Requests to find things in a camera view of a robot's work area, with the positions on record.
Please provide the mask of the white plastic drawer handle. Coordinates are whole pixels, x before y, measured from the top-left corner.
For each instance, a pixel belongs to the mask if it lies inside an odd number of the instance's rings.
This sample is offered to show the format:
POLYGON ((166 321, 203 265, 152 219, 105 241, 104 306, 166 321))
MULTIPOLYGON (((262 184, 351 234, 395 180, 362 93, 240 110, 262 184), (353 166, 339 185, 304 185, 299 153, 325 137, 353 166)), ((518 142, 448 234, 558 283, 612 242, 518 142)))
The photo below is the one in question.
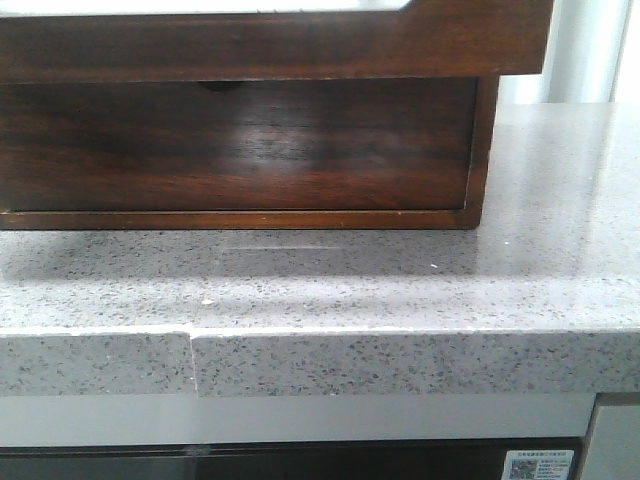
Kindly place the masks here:
POLYGON ((377 12, 398 11, 409 3, 409 0, 278 0, 257 1, 255 9, 261 13, 377 12))

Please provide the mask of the white QR code sticker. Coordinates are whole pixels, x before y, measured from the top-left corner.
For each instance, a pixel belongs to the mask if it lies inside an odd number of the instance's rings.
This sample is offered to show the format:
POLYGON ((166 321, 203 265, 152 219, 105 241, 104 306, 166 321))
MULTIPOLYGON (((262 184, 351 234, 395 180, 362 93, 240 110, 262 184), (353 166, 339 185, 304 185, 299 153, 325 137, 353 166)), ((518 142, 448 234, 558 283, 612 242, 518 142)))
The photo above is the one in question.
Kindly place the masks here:
POLYGON ((509 450, 502 480, 567 480, 573 450, 509 450))

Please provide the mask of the dark appliance under counter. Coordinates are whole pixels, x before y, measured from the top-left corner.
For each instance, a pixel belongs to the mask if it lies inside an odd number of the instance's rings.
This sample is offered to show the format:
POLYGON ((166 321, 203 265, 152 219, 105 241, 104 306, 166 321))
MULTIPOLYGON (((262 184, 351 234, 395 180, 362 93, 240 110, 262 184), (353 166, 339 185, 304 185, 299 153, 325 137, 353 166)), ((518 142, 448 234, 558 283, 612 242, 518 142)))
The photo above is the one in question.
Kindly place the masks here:
POLYGON ((4 479, 501 479, 509 450, 583 451, 578 437, 5 447, 4 479))

